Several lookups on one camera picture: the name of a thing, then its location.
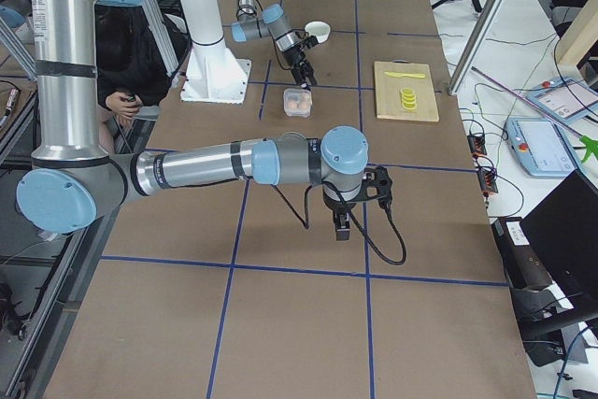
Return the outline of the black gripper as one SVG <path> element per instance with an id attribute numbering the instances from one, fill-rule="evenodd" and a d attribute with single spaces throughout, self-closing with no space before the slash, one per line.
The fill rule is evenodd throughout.
<path id="1" fill-rule="evenodd" d="M 281 52 L 284 60 L 283 69 L 292 71 L 295 84 L 300 87 L 316 84 L 313 67 L 306 56 L 306 49 L 305 43 L 297 43 Z"/>
<path id="2" fill-rule="evenodd" d="M 365 187 L 342 192 L 333 183 L 324 183 L 322 189 L 324 204 L 334 213 L 335 239 L 346 241 L 350 237 L 349 212 L 365 201 Z"/>

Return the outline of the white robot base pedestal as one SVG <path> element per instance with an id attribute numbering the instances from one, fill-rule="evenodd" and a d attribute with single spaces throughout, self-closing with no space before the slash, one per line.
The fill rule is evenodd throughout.
<path id="1" fill-rule="evenodd" d="M 181 99 L 240 105 L 244 102 L 251 62 L 227 48 L 218 0 L 180 0 L 192 41 Z"/>

